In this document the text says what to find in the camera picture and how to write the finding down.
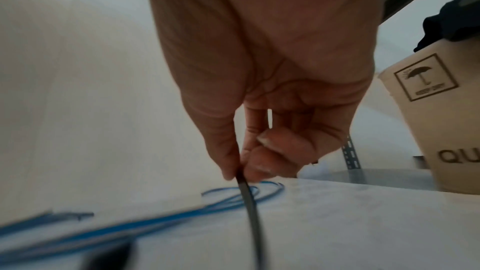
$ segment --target perforated metal bracket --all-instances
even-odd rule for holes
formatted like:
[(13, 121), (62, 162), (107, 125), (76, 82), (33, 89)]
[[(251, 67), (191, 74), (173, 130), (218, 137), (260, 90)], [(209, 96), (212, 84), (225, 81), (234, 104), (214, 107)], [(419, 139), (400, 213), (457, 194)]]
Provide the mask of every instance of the perforated metal bracket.
[(362, 168), (360, 166), (360, 161), (357, 156), (357, 152), (355, 151), (354, 143), (350, 135), (348, 136), (346, 145), (341, 147), (341, 151), (343, 152), (343, 158), (345, 159), (347, 169), (353, 170)]

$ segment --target cardboard box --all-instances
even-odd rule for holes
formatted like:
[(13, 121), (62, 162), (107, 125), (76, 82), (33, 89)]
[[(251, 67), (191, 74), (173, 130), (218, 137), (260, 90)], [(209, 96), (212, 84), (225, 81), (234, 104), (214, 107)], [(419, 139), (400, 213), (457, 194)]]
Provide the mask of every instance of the cardboard box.
[(440, 188), (480, 194), (480, 37), (437, 41), (379, 78)]

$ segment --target umbrella icon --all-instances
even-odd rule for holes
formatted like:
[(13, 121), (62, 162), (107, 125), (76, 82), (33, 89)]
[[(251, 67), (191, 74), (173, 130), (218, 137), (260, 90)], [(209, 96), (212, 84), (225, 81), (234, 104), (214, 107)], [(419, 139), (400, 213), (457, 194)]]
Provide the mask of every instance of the umbrella icon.
[(415, 76), (419, 76), (421, 81), (423, 82), (424, 85), (429, 85), (431, 84), (430, 81), (427, 81), (424, 76), (422, 75), (422, 73), (425, 73), (427, 72), (428, 70), (431, 70), (432, 68), (429, 67), (429, 66), (420, 66), (420, 67), (416, 67), (414, 68), (413, 70), (411, 70), (407, 76), (406, 76), (406, 79), (409, 79), (409, 78), (412, 78), (412, 77), (415, 77)]

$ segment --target black cloth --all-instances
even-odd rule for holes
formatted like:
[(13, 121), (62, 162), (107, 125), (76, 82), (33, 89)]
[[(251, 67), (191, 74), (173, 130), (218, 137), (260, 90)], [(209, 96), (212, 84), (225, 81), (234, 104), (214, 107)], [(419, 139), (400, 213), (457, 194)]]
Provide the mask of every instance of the black cloth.
[(440, 39), (462, 41), (480, 34), (480, 0), (453, 0), (447, 2), (440, 13), (423, 21), (425, 36), (414, 52)]

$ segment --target hand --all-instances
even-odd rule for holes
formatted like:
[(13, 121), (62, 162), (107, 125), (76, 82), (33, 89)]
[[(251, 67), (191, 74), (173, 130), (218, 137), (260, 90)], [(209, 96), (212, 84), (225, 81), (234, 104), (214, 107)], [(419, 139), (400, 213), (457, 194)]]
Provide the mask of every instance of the hand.
[(227, 180), (241, 166), (250, 181), (294, 177), (345, 142), (372, 81), (382, 0), (150, 1), (184, 107)]

